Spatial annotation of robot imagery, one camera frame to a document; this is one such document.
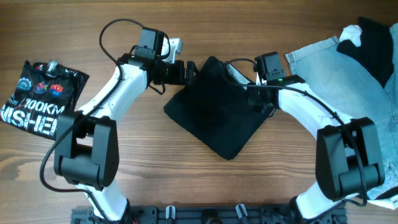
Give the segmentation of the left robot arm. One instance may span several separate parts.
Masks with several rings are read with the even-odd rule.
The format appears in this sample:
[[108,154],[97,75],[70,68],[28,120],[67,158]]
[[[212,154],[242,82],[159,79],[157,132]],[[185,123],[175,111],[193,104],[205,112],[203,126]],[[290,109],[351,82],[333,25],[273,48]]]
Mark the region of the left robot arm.
[[112,78],[77,111],[58,118],[51,152],[54,172],[82,192],[92,205],[93,223],[132,222],[129,200],[115,176],[119,167],[117,126],[134,100],[151,84],[187,85],[184,62],[176,60],[183,42],[160,30],[143,27],[139,43],[114,60]]

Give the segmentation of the black shorts with white trim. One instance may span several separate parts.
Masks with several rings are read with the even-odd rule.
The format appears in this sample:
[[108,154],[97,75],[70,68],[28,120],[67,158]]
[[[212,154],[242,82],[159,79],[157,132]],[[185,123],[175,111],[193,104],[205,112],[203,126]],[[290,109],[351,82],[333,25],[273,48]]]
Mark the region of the black shorts with white trim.
[[221,76],[222,62],[208,57],[191,85],[177,92],[164,112],[224,159],[234,159],[271,114],[273,106],[247,103],[243,87]]

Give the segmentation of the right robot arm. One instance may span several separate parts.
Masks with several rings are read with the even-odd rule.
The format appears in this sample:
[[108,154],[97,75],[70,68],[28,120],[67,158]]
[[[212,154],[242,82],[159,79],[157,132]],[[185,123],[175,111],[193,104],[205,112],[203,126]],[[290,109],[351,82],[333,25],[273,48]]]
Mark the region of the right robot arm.
[[311,223],[345,203],[365,206],[368,190],[385,180],[373,121],[338,111],[316,95],[304,79],[287,76],[277,52],[257,56],[252,63],[257,80],[248,85],[248,102],[290,114],[316,140],[316,181],[292,199],[287,219]]

